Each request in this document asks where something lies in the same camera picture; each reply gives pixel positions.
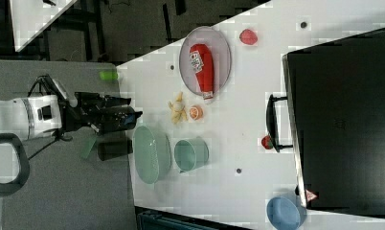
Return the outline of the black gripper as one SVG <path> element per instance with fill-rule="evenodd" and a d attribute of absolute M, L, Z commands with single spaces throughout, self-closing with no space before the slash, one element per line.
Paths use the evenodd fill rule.
<path fill-rule="evenodd" d="M 77 105 L 66 104 L 61 108 L 62 130 L 77 131 L 91 127 L 98 135 L 131 130 L 143 115 L 135 111 L 130 98 L 101 95 L 99 93 L 76 92 Z"/>

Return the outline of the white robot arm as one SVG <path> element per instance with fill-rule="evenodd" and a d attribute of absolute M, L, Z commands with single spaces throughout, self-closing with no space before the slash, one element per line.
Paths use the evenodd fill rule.
<path fill-rule="evenodd" d="M 129 98 L 77 92 L 73 100 L 58 95 L 0 100 L 0 134 L 26 141 L 91 127 L 99 135 L 131 130 L 142 116 Z"/>

